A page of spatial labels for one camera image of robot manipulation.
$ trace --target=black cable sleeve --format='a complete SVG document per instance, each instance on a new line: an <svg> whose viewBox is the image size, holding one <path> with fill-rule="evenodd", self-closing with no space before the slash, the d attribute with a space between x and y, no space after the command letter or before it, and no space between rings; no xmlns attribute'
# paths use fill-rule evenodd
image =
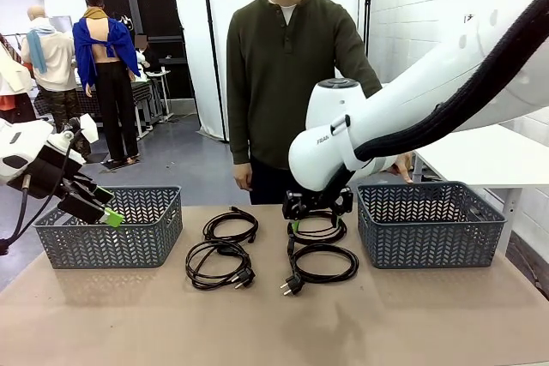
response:
<svg viewBox="0 0 549 366"><path fill-rule="evenodd" d="M21 208L19 209L19 219L17 220L17 224L15 225L14 233L13 235L11 235L9 240L15 239L19 235L19 231L23 226L23 220L25 219L25 213L27 211L27 201L28 201L28 188L24 188L21 191Z"/></svg>
<svg viewBox="0 0 549 366"><path fill-rule="evenodd" d="M549 0L533 0L498 41L475 73L421 122L365 142L354 150L362 161L410 152L453 132L494 99L549 37ZM323 191L329 203L353 177L340 166Z"/></svg>
<svg viewBox="0 0 549 366"><path fill-rule="evenodd" d="M67 164L69 163L69 157L70 157L70 151L72 150L72 148L74 147L74 145L76 144L76 141L78 140L78 138L80 137L81 135L81 130L78 130L72 140L70 141L69 143L69 148L67 149L67 153L65 154L65 158L63 160L63 165L61 166L61 171L59 172L59 177L57 178L57 181L55 183L55 185L53 186L53 188L51 189L51 193L48 195L47 199L45 200L45 202L42 204L42 206L40 207L39 211L27 222L27 224L25 225L25 227L23 227L23 230L19 233L19 235L17 235L17 237L15 239L13 239L13 242L12 244L19 240L19 238L21 236L23 236L23 234L27 231L27 229L31 226L31 224L42 214L42 212L44 212L44 209L48 206L48 204L50 203L51 199L53 198L53 196L55 195L55 192L57 191L57 188L59 187L59 185L61 184L61 182L63 181L63 176L64 176L64 173L65 173L65 169L67 168Z"/></svg>

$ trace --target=hand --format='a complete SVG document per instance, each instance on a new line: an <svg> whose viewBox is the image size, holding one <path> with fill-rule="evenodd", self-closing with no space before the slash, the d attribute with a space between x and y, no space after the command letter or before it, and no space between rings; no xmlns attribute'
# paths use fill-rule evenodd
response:
<svg viewBox="0 0 549 366"><path fill-rule="evenodd" d="M395 163L387 169L393 175L401 175L406 183L413 183L408 171L412 168L412 152L399 154Z"/></svg>
<svg viewBox="0 0 549 366"><path fill-rule="evenodd" d="M239 188L251 192L251 164L243 163L233 166L232 174Z"/></svg>

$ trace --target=white brick wall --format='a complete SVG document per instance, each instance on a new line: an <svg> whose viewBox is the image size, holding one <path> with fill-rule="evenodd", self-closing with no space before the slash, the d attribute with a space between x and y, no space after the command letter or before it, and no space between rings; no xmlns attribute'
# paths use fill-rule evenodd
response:
<svg viewBox="0 0 549 366"><path fill-rule="evenodd" d="M382 82L395 79L448 33L494 3L513 0L372 0L369 59ZM549 108L506 127L549 146ZM549 188L525 189L516 231L549 261Z"/></svg>

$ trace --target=gray floor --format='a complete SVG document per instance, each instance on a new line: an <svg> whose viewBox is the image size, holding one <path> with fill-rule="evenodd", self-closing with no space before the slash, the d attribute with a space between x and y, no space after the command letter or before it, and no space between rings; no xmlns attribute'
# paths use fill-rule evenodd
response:
<svg viewBox="0 0 549 366"><path fill-rule="evenodd" d="M101 165L86 165L83 172L102 186L177 184L185 205L244 205L248 195L232 179L232 157L227 144L199 135L195 116L160 124L139 142L142 161L117 171ZM93 145L94 152L107 152L103 140ZM369 177L368 182L398 182L387 173ZM17 219L21 194L0 188L0 238L7 237ZM30 217L42 201L31 199ZM43 251L36 231L29 229L6 256L0 256L0 290L11 282Z"/></svg>

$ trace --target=black pants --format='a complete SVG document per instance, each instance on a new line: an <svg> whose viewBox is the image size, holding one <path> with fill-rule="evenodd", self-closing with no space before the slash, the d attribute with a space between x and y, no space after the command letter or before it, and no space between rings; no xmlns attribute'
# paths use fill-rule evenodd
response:
<svg viewBox="0 0 549 366"><path fill-rule="evenodd" d="M128 156L136 156L138 154L136 112L126 65L122 62L114 62L96 63L95 66L97 68L95 88L111 159L118 161ZM122 124L122 133L118 120ZM124 154L122 137L124 137L127 156Z"/></svg>
<svg viewBox="0 0 549 366"><path fill-rule="evenodd" d="M41 85L38 85L38 89L42 93L45 102L50 106L50 112L53 116L53 122L58 133L61 133L63 127L69 123L69 120L73 117L82 116L82 110L80 108L80 102L78 101L78 95L76 89L65 90L63 92L53 92L44 89ZM75 143L75 149L84 158L90 155L92 152L89 142L84 136L81 136Z"/></svg>
<svg viewBox="0 0 549 366"><path fill-rule="evenodd" d="M251 163L250 201L252 205L278 205L284 202L288 190L302 192L289 170L275 169L253 156Z"/></svg>

